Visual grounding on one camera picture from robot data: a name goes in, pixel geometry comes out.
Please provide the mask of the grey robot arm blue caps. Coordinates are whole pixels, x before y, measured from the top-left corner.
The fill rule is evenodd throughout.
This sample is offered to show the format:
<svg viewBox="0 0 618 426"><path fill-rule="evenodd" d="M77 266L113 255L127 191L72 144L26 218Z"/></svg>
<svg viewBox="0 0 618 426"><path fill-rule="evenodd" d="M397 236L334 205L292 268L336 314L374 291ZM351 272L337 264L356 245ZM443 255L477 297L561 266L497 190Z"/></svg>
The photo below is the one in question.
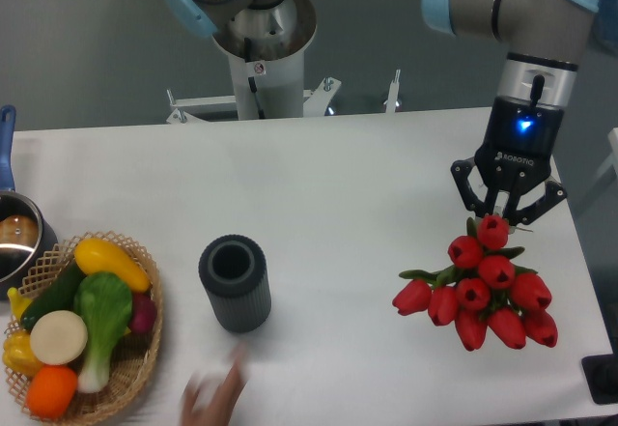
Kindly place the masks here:
<svg viewBox="0 0 618 426"><path fill-rule="evenodd" d="M439 32L509 45L484 140L452 164L464 206L528 225L566 196L549 160L600 0L421 0ZM229 61L242 120L321 115L304 95L304 52L317 29L309 0L165 0L193 35L213 39Z"/></svg>

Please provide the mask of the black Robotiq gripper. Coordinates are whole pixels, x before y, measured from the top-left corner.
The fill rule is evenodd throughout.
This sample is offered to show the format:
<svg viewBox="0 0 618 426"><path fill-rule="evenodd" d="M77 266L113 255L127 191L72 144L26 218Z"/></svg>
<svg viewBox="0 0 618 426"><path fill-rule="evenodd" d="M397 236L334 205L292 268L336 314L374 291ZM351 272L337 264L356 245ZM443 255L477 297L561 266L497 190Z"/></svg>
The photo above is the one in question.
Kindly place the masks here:
<svg viewBox="0 0 618 426"><path fill-rule="evenodd" d="M450 168L464 207L477 217L494 214L500 191L509 193L504 218L509 225L531 225L567 198L563 185L550 176L552 154L564 110L532 106L522 100L497 98L485 136L473 158L455 160ZM485 200L469 182L476 166L487 188ZM544 194L527 207L521 197L543 182Z"/></svg>

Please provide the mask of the blurred human hand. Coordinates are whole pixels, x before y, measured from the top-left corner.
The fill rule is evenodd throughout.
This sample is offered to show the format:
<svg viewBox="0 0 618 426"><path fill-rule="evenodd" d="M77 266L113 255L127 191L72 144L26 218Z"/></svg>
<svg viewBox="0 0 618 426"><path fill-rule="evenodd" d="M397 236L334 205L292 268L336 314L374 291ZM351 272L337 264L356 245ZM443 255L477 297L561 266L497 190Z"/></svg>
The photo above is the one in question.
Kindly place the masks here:
<svg viewBox="0 0 618 426"><path fill-rule="evenodd" d="M183 392L179 425L226 426L246 385L246 348L237 345L231 352L231 366L223 379L191 379Z"/></svg>

